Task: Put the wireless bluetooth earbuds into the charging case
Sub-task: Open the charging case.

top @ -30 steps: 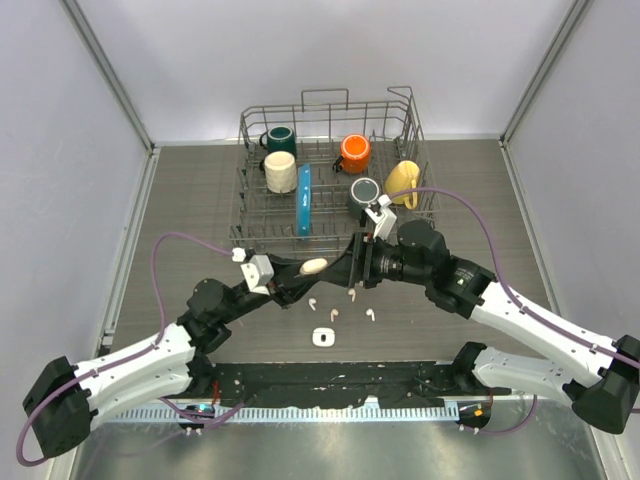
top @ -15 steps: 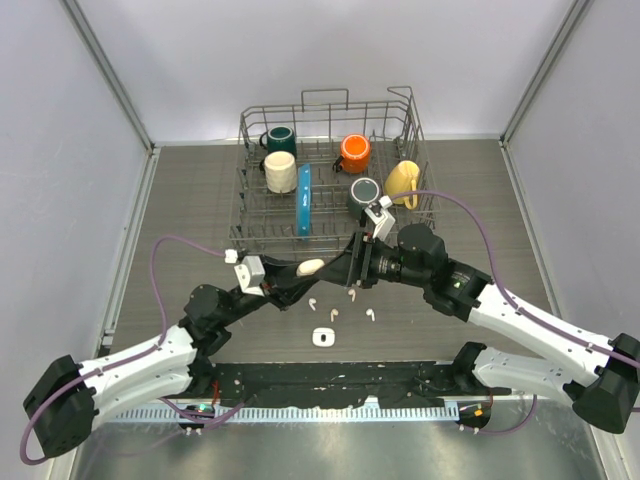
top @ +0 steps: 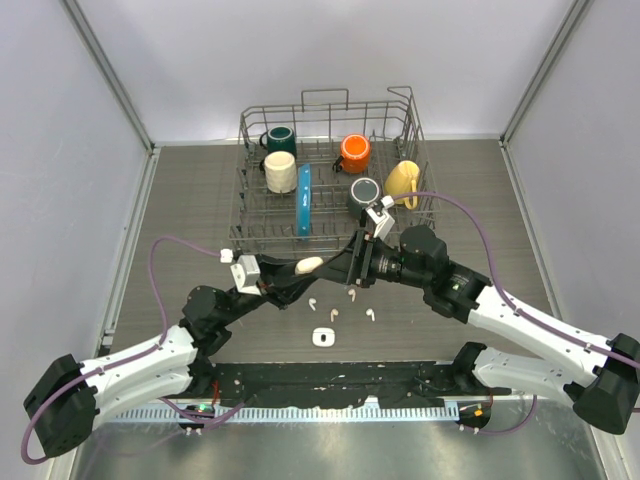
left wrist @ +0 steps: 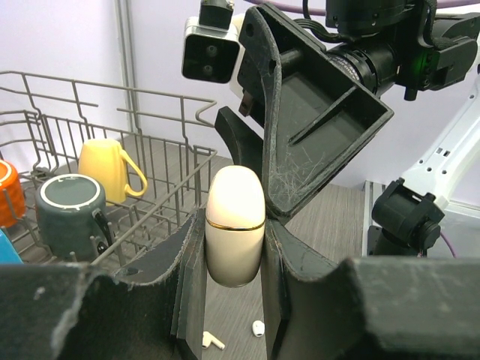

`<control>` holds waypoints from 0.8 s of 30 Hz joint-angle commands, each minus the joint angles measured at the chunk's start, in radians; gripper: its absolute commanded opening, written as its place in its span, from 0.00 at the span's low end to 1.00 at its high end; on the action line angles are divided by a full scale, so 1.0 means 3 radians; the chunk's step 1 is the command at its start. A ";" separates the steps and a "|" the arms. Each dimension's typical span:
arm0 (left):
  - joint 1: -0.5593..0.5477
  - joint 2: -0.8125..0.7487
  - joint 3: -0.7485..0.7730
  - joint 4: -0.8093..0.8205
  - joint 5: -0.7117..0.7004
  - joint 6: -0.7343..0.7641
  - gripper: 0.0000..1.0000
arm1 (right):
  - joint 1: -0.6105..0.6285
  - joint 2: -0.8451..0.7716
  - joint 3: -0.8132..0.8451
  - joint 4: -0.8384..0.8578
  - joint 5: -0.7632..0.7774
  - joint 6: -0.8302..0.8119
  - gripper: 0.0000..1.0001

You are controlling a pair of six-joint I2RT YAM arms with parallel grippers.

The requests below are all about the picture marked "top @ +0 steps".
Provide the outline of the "beige charging case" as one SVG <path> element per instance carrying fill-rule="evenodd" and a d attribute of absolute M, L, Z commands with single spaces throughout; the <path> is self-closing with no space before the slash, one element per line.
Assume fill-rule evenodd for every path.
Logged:
<path fill-rule="evenodd" d="M 324 263 L 324 260 L 318 256 L 307 257 L 299 260 L 295 265 L 296 275 L 306 275 L 313 272 Z"/>

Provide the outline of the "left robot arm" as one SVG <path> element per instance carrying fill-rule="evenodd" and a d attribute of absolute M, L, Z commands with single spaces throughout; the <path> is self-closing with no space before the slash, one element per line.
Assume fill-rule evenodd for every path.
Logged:
<path fill-rule="evenodd" d="M 25 463 L 37 437 L 48 460 L 73 450 L 120 413 L 153 399 L 186 393 L 205 397 L 213 385 L 209 361 L 231 336 L 228 325 L 270 303 L 287 308 L 316 281 L 324 261 L 222 253 L 234 284 L 227 290 L 198 286 L 188 295 L 182 319 L 159 335 L 120 352 L 79 361 L 54 360 L 23 402 L 29 424 L 23 435 Z"/>

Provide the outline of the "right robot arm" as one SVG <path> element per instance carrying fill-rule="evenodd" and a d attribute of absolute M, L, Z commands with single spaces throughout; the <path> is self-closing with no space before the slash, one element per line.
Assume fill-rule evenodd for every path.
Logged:
<path fill-rule="evenodd" d="M 497 281 L 450 260 L 445 242 L 425 225 L 406 229 L 392 248 L 365 231 L 324 261 L 301 260 L 297 274 L 366 287 L 376 280 L 415 287 L 445 317 L 493 332 L 529 351 L 509 357 L 489 347 L 464 347 L 451 371 L 457 391 L 519 390 L 570 406 L 607 433 L 623 434 L 639 398 L 639 343 L 573 327 L 502 290 Z"/>

